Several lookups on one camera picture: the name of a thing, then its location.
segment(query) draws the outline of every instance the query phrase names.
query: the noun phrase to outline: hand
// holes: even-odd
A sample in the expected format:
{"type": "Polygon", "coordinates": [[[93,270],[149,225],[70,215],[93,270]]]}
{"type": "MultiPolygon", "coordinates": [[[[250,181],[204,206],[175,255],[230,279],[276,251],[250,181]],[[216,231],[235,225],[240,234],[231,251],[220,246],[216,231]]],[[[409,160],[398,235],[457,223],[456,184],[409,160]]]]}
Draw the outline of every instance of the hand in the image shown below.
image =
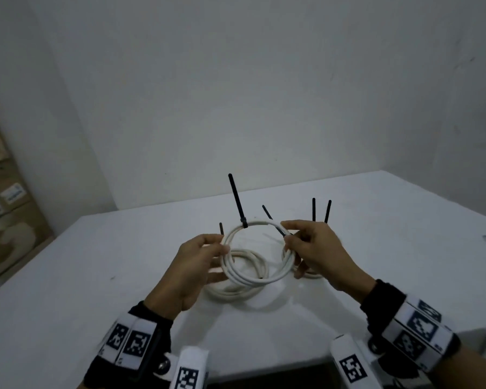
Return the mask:
{"type": "Polygon", "coordinates": [[[302,258],[294,275],[296,279],[312,268],[323,275],[332,287],[362,303],[376,281],[353,262],[328,224],[294,220],[282,221],[281,225],[289,230],[299,230],[295,235],[285,236],[286,247],[302,258]]]}
{"type": "Polygon", "coordinates": [[[204,234],[183,243],[164,276],[144,300],[153,312],[174,320],[191,308],[205,284],[226,280],[224,273],[209,272],[220,267],[220,255],[229,251],[220,244],[223,235],[204,234]]]}

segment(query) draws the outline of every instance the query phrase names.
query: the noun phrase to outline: forearm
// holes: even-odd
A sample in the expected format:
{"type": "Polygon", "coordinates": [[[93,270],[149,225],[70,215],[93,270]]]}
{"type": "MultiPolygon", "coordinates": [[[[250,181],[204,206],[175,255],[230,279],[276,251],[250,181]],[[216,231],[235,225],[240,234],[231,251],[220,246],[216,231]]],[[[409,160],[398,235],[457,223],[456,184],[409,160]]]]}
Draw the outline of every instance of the forearm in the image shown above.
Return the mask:
{"type": "Polygon", "coordinates": [[[442,360],[428,378],[439,389],[486,389],[486,359],[461,347],[454,356],[442,360]]]}

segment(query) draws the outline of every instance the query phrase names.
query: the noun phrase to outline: person's left hand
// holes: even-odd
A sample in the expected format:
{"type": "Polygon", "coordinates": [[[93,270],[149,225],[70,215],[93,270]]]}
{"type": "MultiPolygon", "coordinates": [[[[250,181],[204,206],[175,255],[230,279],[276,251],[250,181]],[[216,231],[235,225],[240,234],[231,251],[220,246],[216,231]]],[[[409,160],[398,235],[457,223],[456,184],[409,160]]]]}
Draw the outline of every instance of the person's left hand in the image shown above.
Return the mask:
{"type": "Polygon", "coordinates": [[[209,272],[220,266],[220,255],[229,251],[220,242],[223,235],[203,234],[183,243],[164,276],[144,304],[164,318],[174,320],[191,308],[205,284],[226,280],[223,272],[209,272]]]}

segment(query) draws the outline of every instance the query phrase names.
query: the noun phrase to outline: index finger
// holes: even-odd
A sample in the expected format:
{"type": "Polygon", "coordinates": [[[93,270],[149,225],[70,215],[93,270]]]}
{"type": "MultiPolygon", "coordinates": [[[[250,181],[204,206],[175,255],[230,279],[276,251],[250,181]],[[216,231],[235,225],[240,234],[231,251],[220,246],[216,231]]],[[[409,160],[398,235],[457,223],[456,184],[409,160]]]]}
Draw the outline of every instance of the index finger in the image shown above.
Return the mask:
{"type": "Polygon", "coordinates": [[[308,233],[315,229],[315,222],[306,220],[281,221],[281,225],[286,229],[298,229],[302,231],[307,231],[308,233]]]}
{"type": "Polygon", "coordinates": [[[188,243],[193,243],[198,247],[202,247],[204,244],[220,243],[223,240],[223,235],[218,235],[216,233],[204,233],[193,237],[188,243]]]}

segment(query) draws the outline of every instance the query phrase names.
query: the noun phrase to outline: stacked cardboard box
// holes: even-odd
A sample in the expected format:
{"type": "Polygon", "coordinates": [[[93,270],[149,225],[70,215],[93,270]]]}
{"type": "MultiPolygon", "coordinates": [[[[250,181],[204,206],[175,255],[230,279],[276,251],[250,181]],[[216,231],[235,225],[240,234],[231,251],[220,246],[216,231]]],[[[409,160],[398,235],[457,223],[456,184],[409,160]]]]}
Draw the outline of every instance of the stacked cardboard box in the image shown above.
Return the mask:
{"type": "Polygon", "coordinates": [[[10,158],[0,136],[0,279],[25,265],[52,231],[10,158]]]}

